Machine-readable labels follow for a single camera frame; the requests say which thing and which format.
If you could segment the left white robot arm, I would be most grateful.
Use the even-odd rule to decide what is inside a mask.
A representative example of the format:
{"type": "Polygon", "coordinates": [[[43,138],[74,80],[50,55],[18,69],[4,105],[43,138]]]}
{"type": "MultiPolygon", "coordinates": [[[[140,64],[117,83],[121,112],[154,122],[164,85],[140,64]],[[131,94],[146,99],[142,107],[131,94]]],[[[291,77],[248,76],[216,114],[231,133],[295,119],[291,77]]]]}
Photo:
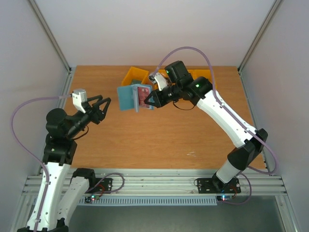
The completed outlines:
{"type": "Polygon", "coordinates": [[[77,169],[71,178],[66,193],[63,185],[77,148],[76,135],[89,123],[99,124],[105,119],[111,103],[110,98],[97,95],[87,98],[84,93],[72,93],[77,112],[69,116],[62,108],[55,108],[46,116],[42,182],[33,212],[21,232],[67,232],[70,219],[79,199],[86,192],[97,188],[95,171],[77,169]]]}

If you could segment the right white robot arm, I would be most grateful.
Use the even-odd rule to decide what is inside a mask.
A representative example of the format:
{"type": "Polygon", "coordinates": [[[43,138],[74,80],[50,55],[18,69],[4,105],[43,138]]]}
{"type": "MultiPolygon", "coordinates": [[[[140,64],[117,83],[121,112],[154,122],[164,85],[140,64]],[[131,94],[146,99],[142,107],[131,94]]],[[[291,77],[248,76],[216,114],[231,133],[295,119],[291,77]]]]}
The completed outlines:
{"type": "Polygon", "coordinates": [[[182,61],[166,66],[165,71],[167,78],[160,73],[149,75],[150,81],[158,88],[146,97],[144,103],[160,108],[179,99],[190,101],[221,127],[235,146],[226,162],[212,176],[211,185],[216,192],[223,192],[229,188],[231,180],[261,153],[268,133],[243,120],[226,104],[206,77],[193,78],[182,61]]]}

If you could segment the blue card holder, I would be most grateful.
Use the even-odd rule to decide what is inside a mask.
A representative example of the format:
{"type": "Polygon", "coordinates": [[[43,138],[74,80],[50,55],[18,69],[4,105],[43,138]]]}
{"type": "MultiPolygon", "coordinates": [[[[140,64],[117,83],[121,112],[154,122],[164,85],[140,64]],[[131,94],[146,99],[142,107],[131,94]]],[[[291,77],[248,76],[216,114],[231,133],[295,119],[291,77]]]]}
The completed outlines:
{"type": "Polygon", "coordinates": [[[121,86],[117,88],[117,95],[119,101],[119,107],[121,111],[134,109],[136,113],[140,111],[139,100],[138,100],[138,86],[149,86],[145,84],[135,84],[128,86],[121,86]]]}

